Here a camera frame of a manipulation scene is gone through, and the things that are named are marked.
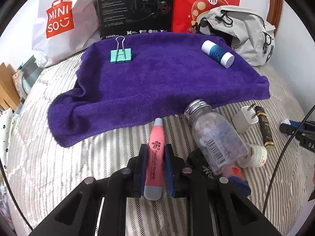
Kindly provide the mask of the blue white cylinder bottle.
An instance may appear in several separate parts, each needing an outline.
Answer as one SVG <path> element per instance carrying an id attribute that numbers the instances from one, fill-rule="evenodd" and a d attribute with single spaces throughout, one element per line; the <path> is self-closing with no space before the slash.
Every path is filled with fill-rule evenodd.
<path id="1" fill-rule="evenodd" d="M 201 50 L 226 69 L 231 67 L 234 62 L 234 55 L 232 53 L 225 51 L 222 47 L 210 40 L 206 40 L 202 44 Z"/>

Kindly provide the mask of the pink highlighter pen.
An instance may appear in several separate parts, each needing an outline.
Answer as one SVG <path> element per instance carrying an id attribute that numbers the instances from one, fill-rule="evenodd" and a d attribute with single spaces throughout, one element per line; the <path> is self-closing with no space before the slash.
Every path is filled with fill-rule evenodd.
<path id="1" fill-rule="evenodd" d="M 164 146 L 163 120 L 156 118 L 148 142 L 147 171 L 144 186 L 144 197 L 151 201 L 159 200 L 162 196 Z"/>

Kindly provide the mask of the black Horizon lighter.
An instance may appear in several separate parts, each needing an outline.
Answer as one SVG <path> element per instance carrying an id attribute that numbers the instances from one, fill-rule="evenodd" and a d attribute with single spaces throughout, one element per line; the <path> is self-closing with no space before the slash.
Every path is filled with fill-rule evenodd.
<path id="1" fill-rule="evenodd" d="M 187 163 L 193 170 L 200 172 L 203 177 L 211 180 L 217 179 L 200 149 L 196 149 L 188 155 Z"/>

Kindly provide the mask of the black gold perfume tube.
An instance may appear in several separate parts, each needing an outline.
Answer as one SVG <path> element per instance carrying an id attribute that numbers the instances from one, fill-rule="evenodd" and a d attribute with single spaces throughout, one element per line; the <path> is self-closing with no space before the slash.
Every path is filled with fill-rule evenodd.
<path id="1" fill-rule="evenodd" d="M 274 148 L 274 142 L 272 137 L 272 131 L 269 124 L 269 120 L 265 113 L 263 107 L 256 106 L 255 112 L 258 117 L 258 123 L 260 127 L 260 131 L 262 133 L 263 145 L 267 150 L 272 150 Z"/>

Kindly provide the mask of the floral white pillow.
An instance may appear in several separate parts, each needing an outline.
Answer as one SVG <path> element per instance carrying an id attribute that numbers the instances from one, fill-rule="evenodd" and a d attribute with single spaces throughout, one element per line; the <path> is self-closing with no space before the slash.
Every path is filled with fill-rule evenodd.
<path id="1" fill-rule="evenodd" d="M 1 114 L 1 121 L 0 121 L 0 148 L 1 148 L 1 162 L 6 169 L 7 165 L 7 153 L 9 150 L 9 139 L 10 139 L 10 132 L 12 126 L 12 119 L 13 119 L 13 110 L 11 108 L 3 111 Z"/>

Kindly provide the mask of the teal binder clip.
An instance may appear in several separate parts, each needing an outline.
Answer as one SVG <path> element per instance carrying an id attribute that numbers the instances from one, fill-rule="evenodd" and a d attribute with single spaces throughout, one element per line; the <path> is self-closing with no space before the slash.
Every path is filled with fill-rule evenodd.
<path id="1" fill-rule="evenodd" d="M 116 49 L 110 51 L 110 63 L 129 62 L 132 60 L 132 49 L 124 47 L 124 36 L 116 37 Z"/>

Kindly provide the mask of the purple towel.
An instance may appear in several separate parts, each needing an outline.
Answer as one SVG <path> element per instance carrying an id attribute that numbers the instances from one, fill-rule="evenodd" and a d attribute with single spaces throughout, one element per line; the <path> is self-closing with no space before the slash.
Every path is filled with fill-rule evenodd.
<path id="1" fill-rule="evenodd" d="M 53 137 L 62 147 L 71 147 L 106 131 L 183 113 L 197 99 L 216 108 L 270 97 L 268 79 L 241 56 L 235 55 L 226 69 L 204 54 L 201 46 L 207 40 L 231 50 L 217 36 L 139 34 L 125 39 L 131 61 L 111 63 L 116 41 L 92 44 L 82 54 L 74 87 L 48 109 Z"/>

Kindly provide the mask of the white Miniso shopping bag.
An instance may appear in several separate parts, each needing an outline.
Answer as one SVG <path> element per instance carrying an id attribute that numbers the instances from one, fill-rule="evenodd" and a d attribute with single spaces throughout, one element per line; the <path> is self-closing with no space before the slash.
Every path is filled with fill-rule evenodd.
<path id="1" fill-rule="evenodd" d="M 32 33 L 38 67 L 46 68 L 101 39 L 96 0 L 39 0 Z"/>

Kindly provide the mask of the striped grey bed quilt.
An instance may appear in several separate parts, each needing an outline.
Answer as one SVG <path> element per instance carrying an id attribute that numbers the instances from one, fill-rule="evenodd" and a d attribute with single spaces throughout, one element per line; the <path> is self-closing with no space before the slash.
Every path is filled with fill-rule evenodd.
<path id="1" fill-rule="evenodd" d="M 60 93 L 72 89 L 81 65 L 79 54 L 44 69 L 32 87 L 12 132 L 7 179 L 15 202 L 10 212 L 18 235 L 28 235 L 84 178 L 102 179 L 125 167 L 148 142 L 152 123 L 120 128 L 63 148 L 47 124 L 47 110 Z M 264 166 L 245 169 L 250 200 L 267 206 L 266 217 L 286 235 L 313 190 L 314 154 L 279 131 L 284 119 L 300 121 L 304 112 L 271 65 L 257 68 L 268 78 L 270 98 L 257 100 L 266 111 L 274 148 Z"/>

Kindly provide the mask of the grey Nike backpack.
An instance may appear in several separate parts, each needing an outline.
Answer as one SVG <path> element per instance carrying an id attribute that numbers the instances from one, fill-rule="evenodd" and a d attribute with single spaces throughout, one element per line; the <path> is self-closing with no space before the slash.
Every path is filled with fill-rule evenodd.
<path id="1" fill-rule="evenodd" d="M 253 67 L 267 64 L 273 54 L 275 26 L 251 9 L 222 5 L 202 16 L 200 23 L 211 34 L 232 37 L 231 48 Z"/>

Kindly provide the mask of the blue cap vaseline jar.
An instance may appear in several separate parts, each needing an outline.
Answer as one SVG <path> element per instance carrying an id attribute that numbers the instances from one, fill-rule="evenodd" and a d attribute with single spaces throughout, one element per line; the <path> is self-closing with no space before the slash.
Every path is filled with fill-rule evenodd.
<path id="1" fill-rule="evenodd" d="M 246 197 L 251 194 L 251 189 L 249 187 L 248 181 L 244 178 L 243 173 L 239 167 L 235 164 L 226 167 L 222 171 L 222 175 L 227 177 L 229 181 Z"/>

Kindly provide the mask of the white tape roll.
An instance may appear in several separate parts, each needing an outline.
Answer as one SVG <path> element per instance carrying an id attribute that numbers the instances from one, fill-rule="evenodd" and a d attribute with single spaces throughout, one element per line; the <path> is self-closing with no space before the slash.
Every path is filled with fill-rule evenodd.
<path id="1" fill-rule="evenodd" d="M 264 166 L 268 159 L 268 151 L 264 146 L 246 144 L 248 154 L 236 163 L 241 168 L 259 168 Z"/>

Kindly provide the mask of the clear candy bottle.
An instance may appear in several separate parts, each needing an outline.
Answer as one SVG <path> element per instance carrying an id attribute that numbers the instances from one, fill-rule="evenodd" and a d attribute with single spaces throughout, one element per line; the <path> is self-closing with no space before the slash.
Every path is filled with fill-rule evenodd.
<path id="1" fill-rule="evenodd" d="M 205 101 L 194 100 L 186 107 L 184 115 L 197 146 L 215 175 L 249 153 L 232 124 Z"/>

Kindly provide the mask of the black headset box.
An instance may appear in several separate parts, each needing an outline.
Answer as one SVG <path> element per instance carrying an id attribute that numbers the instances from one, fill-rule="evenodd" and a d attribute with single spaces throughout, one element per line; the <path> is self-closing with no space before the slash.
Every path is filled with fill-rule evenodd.
<path id="1" fill-rule="evenodd" d="M 171 32 L 174 0 L 97 0 L 103 39 Z"/>

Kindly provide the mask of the white power adapter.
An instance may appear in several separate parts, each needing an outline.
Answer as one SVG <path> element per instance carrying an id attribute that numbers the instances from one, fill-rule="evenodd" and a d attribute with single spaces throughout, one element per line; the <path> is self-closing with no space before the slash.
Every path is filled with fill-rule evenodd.
<path id="1" fill-rule="evenodd" d="M 258 123 L 255 104 L 242 107 L 232 119 L 232 123 L 239 134 L 243 134 Z"/>

